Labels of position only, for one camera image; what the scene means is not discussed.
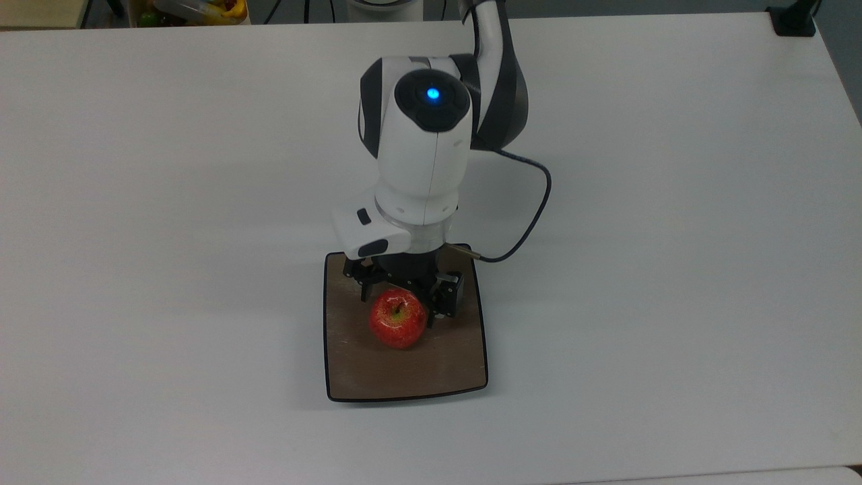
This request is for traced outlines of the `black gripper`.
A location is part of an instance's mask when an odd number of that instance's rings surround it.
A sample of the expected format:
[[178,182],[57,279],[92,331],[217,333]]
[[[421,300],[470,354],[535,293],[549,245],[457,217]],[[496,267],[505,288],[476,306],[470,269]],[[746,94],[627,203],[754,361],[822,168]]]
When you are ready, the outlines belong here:
[[347,259],[343,276],[360,287],[360,301],[367,302],[374,287],[383,282],[423,294],[427,328],[438,319],[454,319],[464,296],[465,274],[439,273],[442,249],[427,253],[398,253],[360,260]]

